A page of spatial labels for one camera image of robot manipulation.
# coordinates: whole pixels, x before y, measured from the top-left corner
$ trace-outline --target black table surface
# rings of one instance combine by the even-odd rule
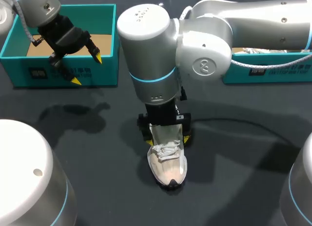
[[[116,3],[120,15],[163,3],[171,17],[199,0],[60,0]],[[14,89],[0,69],[0,118],[25,122],[50,143],[78,200],[78,226],[282,226],[279,195],[312,132],[312,83],[184,82],[193,142],[183,188],[166,192],[149,169],[137,99],[122,51],[116,88]]]

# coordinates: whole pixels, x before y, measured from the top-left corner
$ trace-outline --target gray robot arm segment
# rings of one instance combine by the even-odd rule
[[[236,3],[202,0],[190,19],[214,15],[233,30],[233,47],[309,49],[312,0],[271,0]]]

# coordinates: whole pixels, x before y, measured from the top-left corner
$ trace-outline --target sneaker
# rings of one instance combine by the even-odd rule
[[[150,130],[154,145],[147,159],[155,178],[168,187],[182,184],[187,171],[182,125],[151,126]]]

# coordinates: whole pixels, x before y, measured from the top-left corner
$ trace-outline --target teal box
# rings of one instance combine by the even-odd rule
[[[233,54],[232,59],[245,64],[276,65],[300,59],[312,53]],[[250,69],[231,64],[223,78],[231,83],[282,83],[312,81],[312,59],[279,69]]]
[[[75,74],[82,86],[115,86],[118,80],[119,40],[116,29],[115,4],[62,5],[61,15],[90,34],[112,35],[111,54],[102,55],[102,64],[91,55],[65,56],[63,63]],[[36,29],[31,34],[38,35]],[[20,19],[15,17],[13,27],[0,53],[0,61],[15,87],[76,87],[65,81],[54,70],[49,56],[26,56],[30,41]]]

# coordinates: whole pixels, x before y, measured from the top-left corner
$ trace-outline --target black label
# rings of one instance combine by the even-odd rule
[[[47,73],[44,68],[28,68],[32,79],[47,79]]]
[[[250,69],[249,76],[263,76],[266,72],[266,69]]]

